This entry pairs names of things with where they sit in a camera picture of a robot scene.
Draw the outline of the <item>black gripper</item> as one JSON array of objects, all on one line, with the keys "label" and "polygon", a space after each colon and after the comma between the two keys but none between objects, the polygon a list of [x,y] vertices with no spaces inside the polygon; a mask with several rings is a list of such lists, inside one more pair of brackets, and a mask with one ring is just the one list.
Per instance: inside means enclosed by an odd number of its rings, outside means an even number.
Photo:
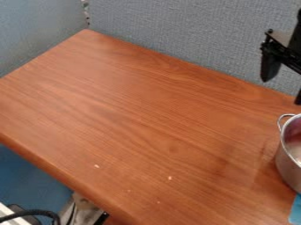
[{"label": "black gripper", "polygon": [[[262,82],[266,83],[276,77],[281,65],[288,66],[301,75],[301,9],[297,13],[297,22],[292,33],[269,29],[265,35],[266,38],[260,47]],[[301,89],[296,95],[294,104],[301,105]]]}]

